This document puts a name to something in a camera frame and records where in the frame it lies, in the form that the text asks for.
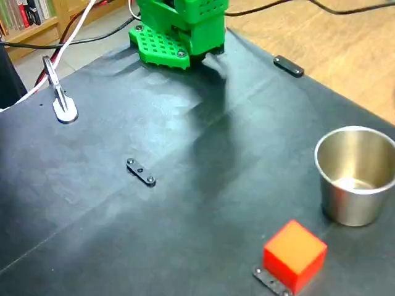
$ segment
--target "screw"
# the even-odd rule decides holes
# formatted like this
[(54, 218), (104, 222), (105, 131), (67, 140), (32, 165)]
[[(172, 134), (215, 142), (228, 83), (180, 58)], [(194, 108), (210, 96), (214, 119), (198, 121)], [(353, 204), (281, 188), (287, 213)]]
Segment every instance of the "screw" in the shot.
[(177, 57), (186, 57), (186, 52), (184, 52), (184, 51), (178, 51), (178, 52), (177, 52)]

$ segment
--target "black metal bracket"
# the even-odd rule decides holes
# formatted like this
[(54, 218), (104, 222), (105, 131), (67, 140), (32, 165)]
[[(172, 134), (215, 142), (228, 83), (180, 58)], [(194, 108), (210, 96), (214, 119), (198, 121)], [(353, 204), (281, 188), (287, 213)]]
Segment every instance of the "black metal bracket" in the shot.
[(156, 185), (156, 179), (153, 177), (153, 175), (137, 160), (128, 158), (126, 161), (126, 166), (133, 174), (142, 180), (142, 182), (146, 183), (146, 185), (150, 187), (154, 187)]
[(293, 77), (300, 78), (304, 74), (304, 69), (295, 63), (292, 63), (290, 60), (286, 59), (282, 55), (278, 55), (274, 57), (273, 63), (280, 69), (285, 70)]
[(272, 276), (267, 270), (255, 267), (253, 275), (277, 296), (293, 296), (293, 293), (282, 282)]

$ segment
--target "stainless steel cup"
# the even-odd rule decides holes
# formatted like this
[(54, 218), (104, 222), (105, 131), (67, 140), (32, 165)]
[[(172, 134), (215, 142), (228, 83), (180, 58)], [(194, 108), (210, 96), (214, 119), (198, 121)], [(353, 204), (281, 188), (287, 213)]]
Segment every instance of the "stainless steel cup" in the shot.
[(373, 222), (395, 185), (395, 142), (361, 126), (326, 134), (315, 148), (322, 207), (348, 226)]

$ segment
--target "orange block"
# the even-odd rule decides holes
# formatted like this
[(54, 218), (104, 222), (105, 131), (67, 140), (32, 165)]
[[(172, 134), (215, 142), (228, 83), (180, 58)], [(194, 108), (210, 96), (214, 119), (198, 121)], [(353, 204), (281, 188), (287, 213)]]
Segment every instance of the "orange block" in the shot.
[(264, 247), (265, 269), (296, 294), (316, 275), (327, 246), (291, 220)]

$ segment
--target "black mat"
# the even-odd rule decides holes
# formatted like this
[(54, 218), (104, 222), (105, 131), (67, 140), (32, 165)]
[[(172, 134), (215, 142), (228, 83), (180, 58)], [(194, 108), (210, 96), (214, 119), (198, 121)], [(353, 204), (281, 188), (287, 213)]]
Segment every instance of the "black mat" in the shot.
[(329, 246), (304, 295), (392, 295), (395, 200), (371, 226), (331, 224), (313, 159), (332, 129), (391, 125), (233, 33), (193, 71), (125, 48), (62, 84), (71, 125), (50, 89), (0, 114), (0, 295), (271, 295), (252, 268), (293, 218)]

